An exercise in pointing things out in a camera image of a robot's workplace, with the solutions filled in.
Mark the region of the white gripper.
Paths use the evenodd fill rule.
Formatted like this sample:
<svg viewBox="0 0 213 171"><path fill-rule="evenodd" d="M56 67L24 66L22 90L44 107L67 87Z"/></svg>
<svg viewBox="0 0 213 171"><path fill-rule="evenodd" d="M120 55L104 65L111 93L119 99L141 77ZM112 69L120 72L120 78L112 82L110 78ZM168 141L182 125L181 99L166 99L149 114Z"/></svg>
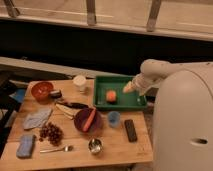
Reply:
<svg viewBox="0 0 213 171"><path fill-rule="evenodd" d="M140 95L145 95L146 92L152 88L154 82L142 74L137 74L132 81L129 81L123 88L124 93L130 93L135 90L139 92Z"/></svg>

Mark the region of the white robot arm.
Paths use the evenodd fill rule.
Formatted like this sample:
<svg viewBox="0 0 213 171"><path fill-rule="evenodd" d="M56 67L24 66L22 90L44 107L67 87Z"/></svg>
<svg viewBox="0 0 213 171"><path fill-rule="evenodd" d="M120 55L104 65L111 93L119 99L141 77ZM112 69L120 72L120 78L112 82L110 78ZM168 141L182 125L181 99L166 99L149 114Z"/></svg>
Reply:
<svg viewBox="0 0 213 171"><path fill-rule="evenodd" d="M213 62L148 59L123 91L153 87L153 171L213 171Z"/></svg>

